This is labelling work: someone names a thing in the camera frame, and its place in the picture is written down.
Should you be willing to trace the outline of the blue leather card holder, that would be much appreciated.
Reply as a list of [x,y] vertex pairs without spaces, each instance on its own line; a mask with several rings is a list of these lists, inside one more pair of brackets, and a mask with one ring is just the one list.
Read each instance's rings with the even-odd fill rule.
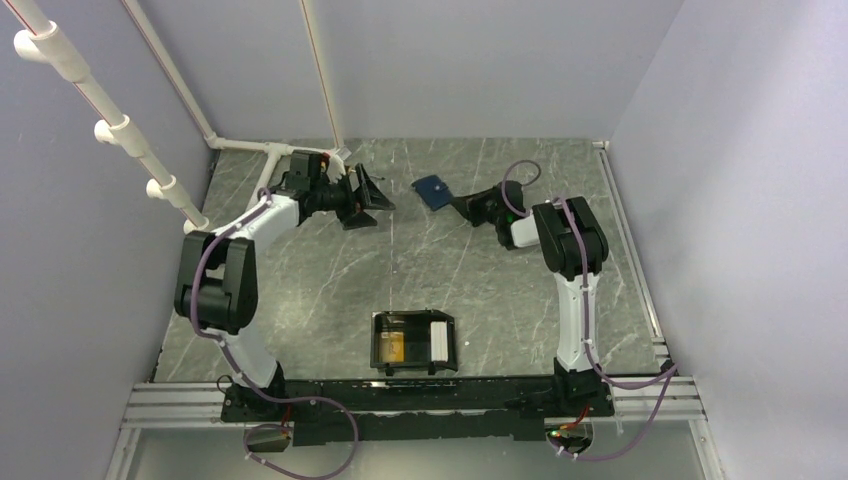
[[438,175],[428,175],[411,183],[414,192],[431,211],[448,206],[454,199],[448,185]]

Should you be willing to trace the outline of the black plastic card tray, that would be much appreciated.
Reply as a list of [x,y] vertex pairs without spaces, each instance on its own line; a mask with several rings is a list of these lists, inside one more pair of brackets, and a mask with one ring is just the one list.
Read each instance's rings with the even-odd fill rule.
[[[449,360],[430,360],[430,323],[447,321],[449,332]],[[405,335],[405,361],[403,363],[381,363],[377,358],[378,335],[383,331],[400,331]],[[371,316],[370,367],[387,376],[398,371],[423,371],[427,375],[437,372],[459,370],[456,321],[441,310],[423,309],[406,311],[379,311]]]

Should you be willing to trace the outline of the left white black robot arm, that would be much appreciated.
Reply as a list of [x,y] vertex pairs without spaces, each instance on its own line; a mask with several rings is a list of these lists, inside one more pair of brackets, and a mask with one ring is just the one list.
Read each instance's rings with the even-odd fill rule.
[[251,323],[259,303],[259,253],[319,212],[332,212],[345,230],[374,227],[373,211],[392,211],[363,164],[348,166],[326,153],[296,150],[280,181],[259,189],[256,204],[213,231],[184,237],[175,312],[194,333],[213,341],[234,382],[251,389],[248,407],[264,420],[287,406],[284,370]]

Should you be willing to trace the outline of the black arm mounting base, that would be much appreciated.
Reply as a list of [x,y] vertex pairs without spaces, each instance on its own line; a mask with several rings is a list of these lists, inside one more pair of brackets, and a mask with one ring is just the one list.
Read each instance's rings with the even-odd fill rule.
[[248,388],[226,389],[221,419],[231,424],[289,420],[297,446],[331,442],[510,437],[537,441],[557,419],[608,418],[607,384],[570,395],[551,375],[502,377],[288,380],[287,406]]

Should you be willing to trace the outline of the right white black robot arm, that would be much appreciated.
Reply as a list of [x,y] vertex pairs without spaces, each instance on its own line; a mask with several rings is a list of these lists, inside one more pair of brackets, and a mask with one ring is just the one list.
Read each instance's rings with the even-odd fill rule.
[[541,249],[552,273],[559,304],[559,339],[554,360],[551,401],[557,411],[574,415],[585,407],[590,391],[602,383],[596,348],[596,295],[608,239],[582,196],[555,199],[520,208],[523,187],[504,181],[476,194],[449,201],[477,227],[490,223],[498,242],[508,250]]

